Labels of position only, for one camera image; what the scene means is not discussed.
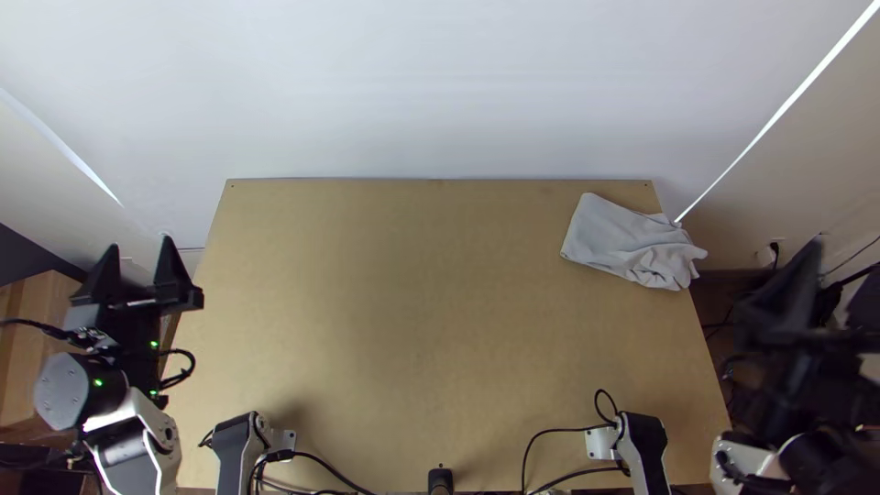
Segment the tabletop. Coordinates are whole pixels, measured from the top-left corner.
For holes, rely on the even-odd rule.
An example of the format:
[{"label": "tabletop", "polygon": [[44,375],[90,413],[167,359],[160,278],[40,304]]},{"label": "tabletop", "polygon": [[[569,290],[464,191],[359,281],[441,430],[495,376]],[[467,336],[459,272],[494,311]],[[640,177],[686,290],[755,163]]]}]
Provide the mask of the tabletop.
[{"label": "tabletop", "polygon": [[[195,278],[204,310],[174,340],[198,358],[169,390],[180,486],[212,488],[196,444],[256,410],[369,490],[425,491],[441,463],[456,490],[519,490],[529,438],[600,424],[598,388],[664,422],[671,483],[708,482],[730,425],[690,294],[561,258],[582,193],[660,211],[649,181],[229,181]],[[583,434],[545,435],[528,487],[599,466]],[[299,459],[265,476],[345,488]]]}]

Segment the cable connector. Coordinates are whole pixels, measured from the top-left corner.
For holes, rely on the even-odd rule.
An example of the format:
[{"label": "cable connector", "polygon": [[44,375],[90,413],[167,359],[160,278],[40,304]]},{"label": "cable connector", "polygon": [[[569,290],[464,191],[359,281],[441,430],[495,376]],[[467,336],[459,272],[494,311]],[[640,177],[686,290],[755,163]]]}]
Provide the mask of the cable connector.
[{"label": "cable connector", "polygon": [[296,456],[296,453],[293,452],[292,448],[285,448],[283,450],[272,452],[271,454],[266,454],[266,458],[264,460],[266,462],[281,462],[293,459],[294,456]]}]

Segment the black wire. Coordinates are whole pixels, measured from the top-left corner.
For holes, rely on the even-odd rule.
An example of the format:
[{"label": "black wire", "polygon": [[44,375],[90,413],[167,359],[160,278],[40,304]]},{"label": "black wire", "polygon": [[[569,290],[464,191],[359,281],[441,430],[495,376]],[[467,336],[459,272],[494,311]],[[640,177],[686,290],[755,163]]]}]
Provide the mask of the black wire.
[{"label": "black wire", "polygon": [[534,441],[538,439],[541,435],[551,434],[551,433],[582,433],[588,430],[596,430],[599,428],[606,428],[607,424],[599,424],[596,426],[585,426],[583,428],[550,428],[547,430],[541,430],[540,432],[532,435],[532,439],[529,440],[529,445],[525,447],[525,453],[522,454],[522,469],[520,470],[520,488],[521,493],[525,495],[525,462],[529,458],[529,451],[532,450],[532,444]]},{"label": "black wire", "polygon": [[599,407],[599,396],[601,394],[605,394],[605,397],[608,397],[608,401],[611,402],[611,407],[614,408],[614,417],[616,418],[618,416],[617,404],[614,403],[614,399],[611,398],[611,394],[606,392],[604,389],[596,390],[596,394],[593,395],[593,405],[596,407],[596,414],[598,414],[600,418],[605,420],[605,423],[615,424],[614,421],[610,420],[608,416],[602,413],[602,409],[600,409]]},{"label": "black wire", "polygon": [[541,485],[541,488],[536,489],[532,493],[539,493],[544,490],[550,490],[551,488],[554,487],[554,485],[557,485],[559,483],[562,483],[563,481],[566,481],[566,480],[569,480],[572,478],[576,478],[578,476],[583,476],[583,475],[593,474],[593,473],[602,473],[605,471],[620,471],[620,470],[621,469],[619,467],[595,467],[593,469],[584,469],[582,471],[575,471],[573,473],[568,473],[565,476],[556,478],[553,481],[550,481],[549,483],[545,483],[544,485]]},{"label": "black wire", "polygon": [[275,490],[283,491],[284,493],[289,493],[291,495],[348,495],[344,491],[336,491],[334,489],[321,489],[318,491],[302,491],[298,489],[287,489],[281,485],[276,485],[275,483],[271,483],[266,481],[263,478],[257,478],[257,483],[266,485],[267,487],[274,488]]},{"label": "black wire", "polygon": [[250,469],[250,474],[247,475],[247,495],[253,493],[254,475],[257,473],[257,469],[264,464],[266,464],[266,459],[259,461]]},{"label": "black wire", "polygon": [[258,464],[257,472],[254,473],[254,480],[257,482],[254,483],[254,495],[259,495],[259,481],[263,479],[263,471],[266,469],[266,463],[261,462]]},{"label": "black wire", "polygon": [[311,459],[312,461],[314,461],[314,462],[320,464],[322,468],[324,468],[324,469],[326,469],[327,471],[329,471],[330,474],[332,474],[333,476],[336,477],[336,479],[338,479],[338,480],[342,481],[343,483],[347,484],[348,487],[351,488],[352,490],[356,490],[356,491],[358,491],[358,492],[360,492],[360,493],[363,493],[364,495],[376,495],[376,494],[373,493],[372,491],[369,491],[368,489],[364,489],[364,488],[362,488],[362,487],[356,485],[352,480],[350,480],[350,479],[346,478],[345,476],[343,476],[342,473],[340,473],[339,471],[337,471],[333,466],[330,466],[329,464],[327,464],[326,462],[324,462],[323,460],[321,460],[321,458],[319,458],[319,457],[313,456],[312,454],[309,454],[308,452],[294,452],[294,453],[293,453],[293,456],[294,456],[294,457],[305,457],[305,458],[307,458],[307,459]]},{"label": "black wire", "polygon": [[875,237],[873,241],[869,242],[867,245],[865,245],[864,247],[862,247],[861,249],[859,249],[858,251],[856,251],[855,254],[853,254],[852,256],[850,256],[850,257],[848,257],[847,259],[845,259],[845,260],[843,261],[843,263],[841,263],[840,265],[838,265],[838,266],[836,266],[836,267],[834,267],[834,268],[832,268],[832,269],[826,271],[825,273],[822,273],[820,276],[821,276],[821,277],[826,277],[826,276],[828,276],[828,275],[831,275],[832,273],[834,273],[835,271],[837,271],[838,268],[840,268],[840,267],[842,267],[843,265],[849,263],[850,261],[852,261],[853,259],[855,259],[855,257],[857,257],[857,256],[859,256],[860,254],[864,253],[864,251],[865,251],[866,249],[868,249],[869,247],[871,247],[871,246],[873,246],[874,244],[876,244],[877,241],[880,241],[880,236]]},{"label": "black wire", "polygon": [[771,242],[770,248],[773,250],[773,267],[770,269],[771,271],[776,271],[776,267],[779,266],[779,243]]},{"label": "black wire", "polygon": [[213,429],[208,430],[208,433],[204,434],[204,436],[202,437],[202,441],[199,442],[199,447],[208,446],[208,448],[212,448],[212,446],[211,446],[212,438],[209,438],[209,437],[213,437],[213,435],[212,435],[213,433],[214,433]]},{"label": "black wire", "polygon": [[44,324],[40,322],[35,322],[34,320],[28,320],[27,318],[6,318],[0,320],[0,326],[7,325],[27,325],[33,326],[34,328],[39,328],[42,330],[44,334],[47,336],[57,338],[59,340],[67,340],[67,334],[64,330],[61,330],[57,326],[52,326],[50,324]]},{"label": "black wire", "polygon": [[65,457],[72,457],[72,455],[66,451],[57,451],[52,449],[46,454],[45,457],[39,460],[35,459],[31,462],[23,464],[0,460],[0,471],[30,471],[32,469],[44,468],[45,466],[48,466],[49,464],[57,460],[64,459]]},{"label": "black wire", "polygon": [[177,375],[160,381],[159,390],[161,391],[170,389],[171,387],[182,383],[184,380],[190,378],[193,371],[195,371],[195,356],[192,352],[183,349],[168,349],[159,353],[160,356],[168,356],[169,354],[180,354],[181,356],[186,357],[190,360],[190,367],[187,369],[181,368],[181,372]]}]

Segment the light strip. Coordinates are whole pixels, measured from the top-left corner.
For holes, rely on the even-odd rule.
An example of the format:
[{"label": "light strip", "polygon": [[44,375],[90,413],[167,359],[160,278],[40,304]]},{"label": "light strip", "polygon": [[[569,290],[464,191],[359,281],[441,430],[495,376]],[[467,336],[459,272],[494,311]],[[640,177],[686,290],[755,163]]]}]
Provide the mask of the light strip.
[{"label": "light strip", "polygon": [[788,111],[788,108],[791,107],[791,105],[793,105],[805,91],[807,91],[807,88],[809,88],[810,85],[813,84],[813,81],[816,81],[816,78],[818,78],[819,75],[822,74],[825,68],[828,67],[835,58],[837,58],[837,55],[841,52],[841,50],[843,50],[843,48],[846,47],[847,44],[849,44],[850,40],[852,40],[855,35],[858,34],[859,31],[864,27],[864,25],[867,24],[868,20],[870,20],[871,17],[877,12],[878,8],[880,8],[880,0],[874,0],[873,2],[871,2],[868,8],[866,8],[864,12],[862,12],[859,18],[855,19],[855,22],[852,24],[852,26],[850,26],[850,28],[847,29],[845,33],[843,33],[843,37],[831,48],[831,51],[828,52],[828,55],[825,55],[825,58],[822,59],[822,61],[819,62],[819,65],[817,65],[816,68],[813,69],[813,72],[811,72],[809,76],[807,76],[807,79],[805,79],[804,82],[802,82],[800,86],[797,87],[797,89],[791,94],[791,96],[788,96],[786,102],[783,103],[778,110],[776,110],[776,113],[773,114],[772,117],[770,117],[770,120],[764,125],[764,128],[761,129],[761,132],[759,132],[758,135],[755,136],[754,139],[752,139],[752,142],[749,143],[749,146],[745,147],[742,153],[740,153],[740,156],[736,157],[733,163],[731,163],[731,165],[724,172],[722,172],[721,175],[718,176],[718,179],[716,179],[715,182],[713,182],[709,186],[709,188],[704,191],[703,194],[701,194],[696,201],[694,201],[694,203],[686,208],[685,211],[681,212],[678,218],[676,218],[676,222],[681,222],[681,219],[684,218],[685,215],[687,215],[688,212],[690,212],[690,210],[692,210],[693,207],[696,206],[697,203],[699,203],[700,200],[702,200],[706,196],[706,194],[709,194],[709,191],[711,191],[712,188],[715,187],[716,184],[718,184],[718,182],[721,182],[721,179],[723,179],[724,176],[727,175],[727,173],[731,171],[733,167],[735,167],[736,164],[740,162],[740,160],[743,159],[745,154],[748,153],[754,147],[754,145],[761,138],[764,137],[764,134],[766,134],[767,131],[770,130],[770,127],[772,127],[773,124],[775,124],[776,121],[779,120],[779,118],[786,111]]},{"label": "light strip", "polygon": [[52,129],[50,129],[49,126],[47,126],[45,122],[40,120],[38,116],[34,115],[34,113],[31,112],[29,108],[27,108],[23,103],[19,102],[15,98],[15,96],[13,96],[12,94],[9,94],[3,88],[0,88],[0,100],[3,100],[21,118],[25,119],[25,121],[27,121],[40,134],[42,134],[45,139],[47,139],[50,143],[52,143],[52,145],[56,149],[58,149],[58,151],[60,151],[61,154],[64,155],[65,158],[67,158],[67,160],[69,160],[73,165],[76,166],[77,169],[79,169],[82,173],[84,173],[86,177],[91,179],[92,182],[94,182],[95,185],[100,187],[102,191],[107,193],[108,196],[113,198],[113,201],[115,201],[117,204],[122,206],[122,203],[119,201],[119,199],[116,197],[116,195],[113,194],[112,191],[110,191],[110,188],[107,187],[107,184],[104,184],[104,181],[102,181],[101,178],[98,177],[98,174],[94,173],[94,170],[92,170],[92,168],[89,167],[83,161],[83,159],[81,159],[79,157],[79,155],[77,155],[71,149],[71,147],[67,146],[67,143],[65,143],[63,140],[61,140],[61,138],[58,137],[58,135],[55,134],[55,132],[53,132]]}]

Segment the white cloth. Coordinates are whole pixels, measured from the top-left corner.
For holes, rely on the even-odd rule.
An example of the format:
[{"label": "white cloth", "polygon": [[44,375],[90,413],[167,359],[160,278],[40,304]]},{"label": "white cloth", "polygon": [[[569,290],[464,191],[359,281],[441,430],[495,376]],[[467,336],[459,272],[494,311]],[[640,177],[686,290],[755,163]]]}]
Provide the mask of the white cloth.
[{"label": "white cloth", "polygon": [[645,287],[679,291],[708,253],[665,214],[641,214],[588,192],[571,217],[562,257]]}]

